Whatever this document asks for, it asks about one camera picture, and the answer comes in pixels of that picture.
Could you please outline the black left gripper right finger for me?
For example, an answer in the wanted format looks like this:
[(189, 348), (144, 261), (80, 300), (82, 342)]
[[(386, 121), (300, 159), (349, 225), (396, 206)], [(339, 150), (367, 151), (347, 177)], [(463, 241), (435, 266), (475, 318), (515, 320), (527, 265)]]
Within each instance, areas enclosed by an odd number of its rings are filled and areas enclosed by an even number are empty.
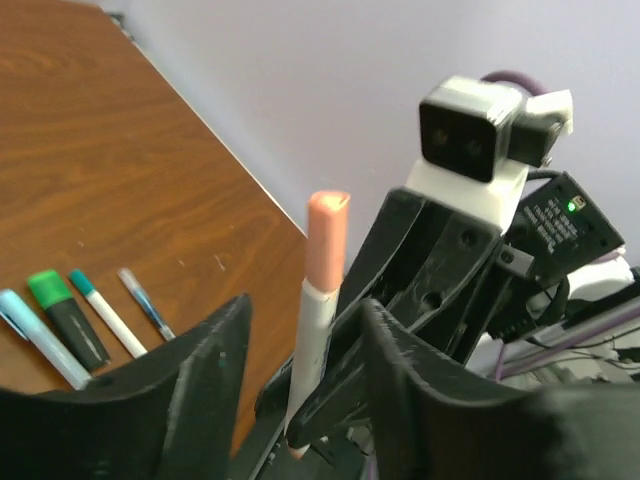
[(638, 479), (638, 385), (517, 390), (468, 371), (375, 300), (359, 317), (380, 478)]

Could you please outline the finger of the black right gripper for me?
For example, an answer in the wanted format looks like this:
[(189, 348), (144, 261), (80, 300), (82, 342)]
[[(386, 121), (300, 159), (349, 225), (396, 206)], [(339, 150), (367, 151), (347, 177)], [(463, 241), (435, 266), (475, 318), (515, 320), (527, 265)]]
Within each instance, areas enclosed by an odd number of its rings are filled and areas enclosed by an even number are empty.
[(328, 372), (287, 425), (290, 449), (304, 450), (324, 436), (370, 423), (361, 344), (361, 327), (354, 319), (339, 326)]
[(236, 479), (358, 479), (365, 454), (344, 433), (324, 436), (294, 459), (283, 437), (291, 361), (265, 385), (255, 404), (256, 423), (234, 458)]

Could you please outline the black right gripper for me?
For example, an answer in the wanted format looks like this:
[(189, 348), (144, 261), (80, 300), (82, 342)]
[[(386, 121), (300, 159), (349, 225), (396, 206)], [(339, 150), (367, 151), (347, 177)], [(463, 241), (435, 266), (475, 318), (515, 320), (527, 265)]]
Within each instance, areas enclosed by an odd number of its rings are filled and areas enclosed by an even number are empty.
[(533, 259), (499, 229), (399, 187), (389, 191), (340, 293), (329, 362), (355, 356), (361, 300), (382, 304), (409, 332), (466, 364), (515, 278)]

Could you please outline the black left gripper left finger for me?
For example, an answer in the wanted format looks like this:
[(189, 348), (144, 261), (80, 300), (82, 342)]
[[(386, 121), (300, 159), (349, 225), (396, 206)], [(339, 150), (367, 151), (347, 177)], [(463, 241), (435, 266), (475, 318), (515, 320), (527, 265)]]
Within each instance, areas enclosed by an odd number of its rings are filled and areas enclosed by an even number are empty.
[(82, 390), (2, 389), (2, 478), (226, 478), (250, 323), (241, 294)]

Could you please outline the white orange marker pen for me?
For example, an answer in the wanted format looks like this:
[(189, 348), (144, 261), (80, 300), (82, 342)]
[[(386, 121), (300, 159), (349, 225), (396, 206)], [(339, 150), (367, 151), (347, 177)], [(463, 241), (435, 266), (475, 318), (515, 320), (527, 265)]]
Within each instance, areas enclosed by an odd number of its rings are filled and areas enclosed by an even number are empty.
[(302, 282), (285, 435), (289, 434), (293, 417), (324, 375), (338, 297), (338, 289), (323, 292), (307, 278)]

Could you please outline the white teal marker pen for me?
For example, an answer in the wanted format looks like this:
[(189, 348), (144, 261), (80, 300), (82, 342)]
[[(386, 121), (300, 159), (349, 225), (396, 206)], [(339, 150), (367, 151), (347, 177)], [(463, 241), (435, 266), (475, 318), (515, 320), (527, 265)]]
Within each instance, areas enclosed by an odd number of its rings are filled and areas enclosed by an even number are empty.
[(84, 272), (75, 269), (69, 274), (69, 279), (133, 358), (142, 357), (147, 353), (147, 349), (99, 293)]

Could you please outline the blue ballpoint pen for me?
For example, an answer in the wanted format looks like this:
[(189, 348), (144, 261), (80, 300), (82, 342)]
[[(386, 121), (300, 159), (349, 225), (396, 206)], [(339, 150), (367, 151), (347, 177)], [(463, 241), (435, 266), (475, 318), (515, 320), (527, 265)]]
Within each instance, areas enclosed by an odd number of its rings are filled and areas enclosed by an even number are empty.
[(152, 303), (150, 296), (144, 290), (133, 273), (127, 268), (122, 268), (118, 271), (118, 277), (163, 339), (165, 341), (171, 341), (174, 339), (175, 334), (162, 318)]

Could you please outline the black green highlighter pen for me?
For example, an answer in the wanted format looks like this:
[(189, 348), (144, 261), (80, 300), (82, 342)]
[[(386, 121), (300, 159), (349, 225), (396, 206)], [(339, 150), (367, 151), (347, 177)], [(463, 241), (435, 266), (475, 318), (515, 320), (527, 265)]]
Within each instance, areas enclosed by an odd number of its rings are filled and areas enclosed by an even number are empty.
[(41, 271), (26, 282), (75, 358), (89, 372), (106, 366), (111, 360), (109, 353), (58, 272)]

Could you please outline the light blue highlighter pen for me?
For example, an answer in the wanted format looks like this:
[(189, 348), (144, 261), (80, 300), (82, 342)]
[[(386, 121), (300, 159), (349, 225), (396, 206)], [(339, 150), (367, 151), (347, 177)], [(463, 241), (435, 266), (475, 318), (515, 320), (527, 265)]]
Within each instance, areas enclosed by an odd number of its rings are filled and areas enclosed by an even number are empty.
[(1, 291), (1, 318), (31, 342), (75, 390), (86, 387), (92, 376), (66, 346), (11, 289)]

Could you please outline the orange pen cap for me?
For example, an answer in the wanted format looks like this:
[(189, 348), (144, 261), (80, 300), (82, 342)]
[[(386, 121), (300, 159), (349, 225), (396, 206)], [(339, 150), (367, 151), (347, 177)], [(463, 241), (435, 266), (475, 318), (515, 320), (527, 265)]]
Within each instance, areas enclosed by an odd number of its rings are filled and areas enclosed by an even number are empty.
[(343, 280), (350, 195), (318, 191), (307, 204), (305, 275), (320, 292), (333, 292)]

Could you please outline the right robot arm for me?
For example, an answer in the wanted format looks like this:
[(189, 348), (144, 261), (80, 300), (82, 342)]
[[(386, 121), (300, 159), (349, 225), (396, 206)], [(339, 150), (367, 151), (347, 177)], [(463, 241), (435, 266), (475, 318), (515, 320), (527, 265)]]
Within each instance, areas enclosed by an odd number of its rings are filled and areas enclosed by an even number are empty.
[(347, 439), (372, 431), (382, 479), (635, 479), (636, 383), (522, 391), (466, 367), (483, 334), (559, 321), (568, 276), (622, 243), (576, 182), (520, 200), (508, 233), (390, 191), (340, 293), (326, 376), (295, 417), (293, 459), (269, 438), (255, 479), (355, 479)]

